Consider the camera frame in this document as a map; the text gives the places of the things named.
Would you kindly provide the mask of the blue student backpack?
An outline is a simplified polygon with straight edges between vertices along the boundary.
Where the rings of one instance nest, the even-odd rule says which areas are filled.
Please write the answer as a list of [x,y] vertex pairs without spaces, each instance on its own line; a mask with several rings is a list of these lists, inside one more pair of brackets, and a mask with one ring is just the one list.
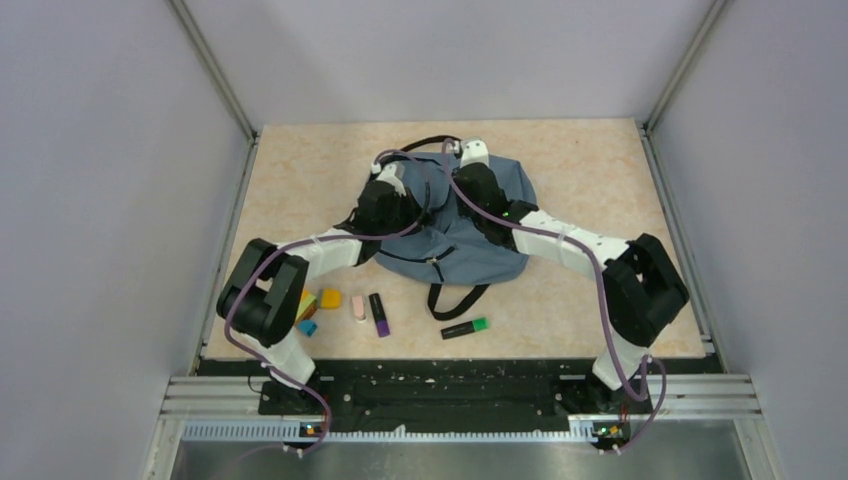
[[[460,212],[441,166],[460,167],[461,140],[450,135],[428,137],[385,150],[373,162],[403,165],[402,181],[417,198],[422,198],[426,186],[431,188],[433,225],[384,242],[375,259],[393,273],[428,285],[427,307],[438,321],[464,314],[491,285],[516,279],[528,263],[527,256],[488,242]],[[506,197],[536,204],[534,186],[521,163],[489,156],[489,166]]]

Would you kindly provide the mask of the green highlighter pen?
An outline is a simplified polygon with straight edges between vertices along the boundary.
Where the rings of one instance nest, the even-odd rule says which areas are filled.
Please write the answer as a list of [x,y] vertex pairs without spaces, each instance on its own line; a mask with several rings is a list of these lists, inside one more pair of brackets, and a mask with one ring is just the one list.
[[479,317],[473,320],[465,321],[456,325],[452,325],[440,330],[440,335],[443,340],[454,339],[477,332],[487,330],[489,322],[486,317]]

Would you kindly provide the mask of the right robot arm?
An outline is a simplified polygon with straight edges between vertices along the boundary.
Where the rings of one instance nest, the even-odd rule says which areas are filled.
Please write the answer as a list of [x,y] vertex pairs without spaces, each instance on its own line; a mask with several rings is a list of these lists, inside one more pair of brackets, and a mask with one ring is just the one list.
[[627,397],[645,397],[630,381],[644,373],[649,350],[676,319],[690,293],[662,242],[603,236],[554,218],[533,203],[510,200],[486,162],[441,166],[459,210],[484,238],[525,256],[541,257],[593,280],[606,347],[586,385],[589,404],[612,412]]

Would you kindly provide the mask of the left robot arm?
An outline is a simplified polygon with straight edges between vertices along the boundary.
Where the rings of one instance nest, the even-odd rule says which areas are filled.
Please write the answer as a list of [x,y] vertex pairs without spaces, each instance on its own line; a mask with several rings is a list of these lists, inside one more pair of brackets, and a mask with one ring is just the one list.
[[362,265],[384,242],[418,232],[431,199],[429,186],[416,198],[402,183],[371,180],[351,214],[329,230],[285,245],[255,238],[244,248],[216,312],[225,322],[225,338],[284,384],[283,401],[295,412],[314,410],[321,397],[320,386],[310,379],[315,363],[296,329],[306,284]]

